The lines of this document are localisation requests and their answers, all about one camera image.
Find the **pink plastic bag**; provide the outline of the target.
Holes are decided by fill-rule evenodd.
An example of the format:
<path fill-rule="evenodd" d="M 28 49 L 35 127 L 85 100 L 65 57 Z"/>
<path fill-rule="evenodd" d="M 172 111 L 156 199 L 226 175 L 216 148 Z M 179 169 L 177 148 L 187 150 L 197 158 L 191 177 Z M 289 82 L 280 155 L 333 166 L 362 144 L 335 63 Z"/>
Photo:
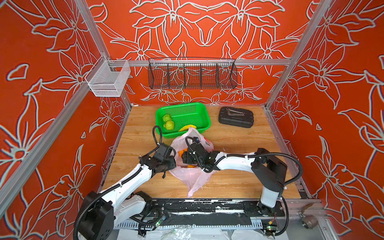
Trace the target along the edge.
<path fill-rule="evenodd" d="M 175 158 L 177 167 L 170 170 L 170 172 L 188 187 L 187 197 L 191 198 L 193 194 L 201 189 L 217 171 L 205 173 L 197 165 L 195 168 L 187 168 L 187 164 L 184 164 L 182 158 L 179 157 L 179 151 L 187 149 L 186 137 L 197 137 L 203 147 L 209 152 L 214 150 L 214 145 L 194 128 L 189 128 L 185 134 L 175 138 L 171 144 L 171 147 L 174 148 L 177 153 Z"/>

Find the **green apple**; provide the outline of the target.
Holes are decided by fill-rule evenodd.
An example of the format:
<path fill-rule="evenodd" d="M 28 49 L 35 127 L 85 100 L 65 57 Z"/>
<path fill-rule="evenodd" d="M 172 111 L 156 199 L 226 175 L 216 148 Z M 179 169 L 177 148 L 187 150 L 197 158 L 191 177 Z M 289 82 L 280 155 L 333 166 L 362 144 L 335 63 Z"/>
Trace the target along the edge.
<path fill-rule="evenodd" d="M 172 120 L 168 120 L 164 123 L 164 128 L 168 131 L 171 131 L 175 128 L 175 123 Z"/>

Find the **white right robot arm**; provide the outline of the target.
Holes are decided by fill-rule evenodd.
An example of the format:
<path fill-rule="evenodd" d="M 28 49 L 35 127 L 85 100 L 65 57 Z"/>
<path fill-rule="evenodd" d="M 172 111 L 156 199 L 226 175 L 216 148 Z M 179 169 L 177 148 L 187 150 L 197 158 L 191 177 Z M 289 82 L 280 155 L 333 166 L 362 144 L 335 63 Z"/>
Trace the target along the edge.
<path fill-rule="evenodd" d="M 182 153 L 182 160 L 184 164 L 196 165 L 206 173 L 222 170 L 254 173 L 263 185 L 260 198 L 263 207 L 274 208 L 285 189 L 287 165 L 263 148 L 250 154 L 229 154 L 209 152 L 201 143 L 193 142 Z"/>

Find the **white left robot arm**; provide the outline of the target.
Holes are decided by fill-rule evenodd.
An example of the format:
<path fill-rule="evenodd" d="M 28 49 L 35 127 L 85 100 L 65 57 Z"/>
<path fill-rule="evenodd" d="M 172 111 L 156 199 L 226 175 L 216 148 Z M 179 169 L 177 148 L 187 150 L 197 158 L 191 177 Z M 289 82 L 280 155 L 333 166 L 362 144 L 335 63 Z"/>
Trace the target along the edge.
<path fill-rule="evenodd" d="M 139 228 L 153 227 L 164 214 L 152 207 L 152 198 L 134 191 L 155 174 L 165 174 L 176 167 L 175 155 L 142 156 L 139 164 L 124 178 L 107 190 L 91 191 L 84 199 L 74 223 L 73 238 L 105 240 L 112 230 L 127 219 Z"/>

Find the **yellow banana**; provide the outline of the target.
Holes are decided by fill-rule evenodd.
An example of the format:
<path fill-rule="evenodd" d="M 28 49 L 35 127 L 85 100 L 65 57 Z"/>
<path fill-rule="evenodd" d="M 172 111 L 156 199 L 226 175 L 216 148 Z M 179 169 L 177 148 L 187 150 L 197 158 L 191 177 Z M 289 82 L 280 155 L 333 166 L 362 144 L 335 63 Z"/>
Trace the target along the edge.
<path fill-rule="evenodd" d="M 196 129 L 197 127 L 195 125 L 186 125 L 186 126 L 183 126 L 181 129 L 179 129 L 179 132 L 188 131 L 189 128 Z"/>

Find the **green plastic basket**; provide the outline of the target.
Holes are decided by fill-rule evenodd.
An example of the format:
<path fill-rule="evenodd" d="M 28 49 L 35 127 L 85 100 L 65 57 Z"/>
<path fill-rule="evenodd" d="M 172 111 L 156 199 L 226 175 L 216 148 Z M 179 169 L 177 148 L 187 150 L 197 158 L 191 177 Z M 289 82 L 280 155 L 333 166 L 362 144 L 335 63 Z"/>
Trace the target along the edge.
<path fill-rule="evenodd" d="M 170 114 L 175 128 L 168 131 L 164 128 L 162 116 Z M 157 109 L 155 113 L 156 125 L 162 130 L 163 137 L 166 139 L 174 139 L 186 133 L 179 132 L 183 126 L 195 125 L 199 133 L 203 133 L 211 127 L 211 119 L 206 106 L 202 103 L 188 103 L 173 106 L 166 106 Z"/>

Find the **black plastic tool case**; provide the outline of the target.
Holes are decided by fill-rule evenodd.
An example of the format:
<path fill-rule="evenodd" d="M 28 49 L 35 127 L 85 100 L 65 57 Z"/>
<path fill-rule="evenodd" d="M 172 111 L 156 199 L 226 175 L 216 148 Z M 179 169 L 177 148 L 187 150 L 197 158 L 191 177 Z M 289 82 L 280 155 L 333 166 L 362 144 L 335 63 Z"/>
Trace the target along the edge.
<path fill-rule="evenodd" d="M 221 107 L 218 120 L 224 125 L 251 128 L 254 125 L 254 114 L 246 109 Z"/>

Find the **clear plastic wrap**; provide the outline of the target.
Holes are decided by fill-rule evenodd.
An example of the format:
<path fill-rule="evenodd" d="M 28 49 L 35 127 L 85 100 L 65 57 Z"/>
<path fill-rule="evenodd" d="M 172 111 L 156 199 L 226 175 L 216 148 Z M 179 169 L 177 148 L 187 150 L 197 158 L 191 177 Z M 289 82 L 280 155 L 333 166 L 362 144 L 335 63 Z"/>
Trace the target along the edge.
<path fill-rule="evenodd" d="M 198 235 L 203 233 L 201 229 L 190 227 L 177 227 L 168 230 L 159 230 L 161 240 L 197 240 Z"/>

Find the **metal pipe fitting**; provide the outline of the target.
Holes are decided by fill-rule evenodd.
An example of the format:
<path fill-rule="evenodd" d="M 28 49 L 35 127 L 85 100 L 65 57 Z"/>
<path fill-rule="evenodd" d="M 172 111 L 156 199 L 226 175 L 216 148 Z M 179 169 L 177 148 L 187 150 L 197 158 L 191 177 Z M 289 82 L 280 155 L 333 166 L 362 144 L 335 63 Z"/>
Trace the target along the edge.
<path fill-rule="evenodd" d="M 299 212 L 301 217 L 301 224 L 305 229 L 314 229 L 318 224 L 318 219 L 313 215 L 305 215 L 303 212 Z"/>

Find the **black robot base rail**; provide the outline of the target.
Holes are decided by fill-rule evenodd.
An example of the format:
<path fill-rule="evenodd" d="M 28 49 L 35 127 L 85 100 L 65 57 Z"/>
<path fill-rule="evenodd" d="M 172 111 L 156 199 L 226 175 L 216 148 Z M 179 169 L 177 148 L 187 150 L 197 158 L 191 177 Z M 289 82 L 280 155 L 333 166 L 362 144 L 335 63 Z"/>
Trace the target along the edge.
<path fill-rule="evenodd" d="M 281 230 L 287 220 L 285 206 L 277 202 L 270 210 L 258 199 L 153 199 L 152 209 L 161 220 L 144 230 L 170 230 L 181 227 L 221 230 Z"/>

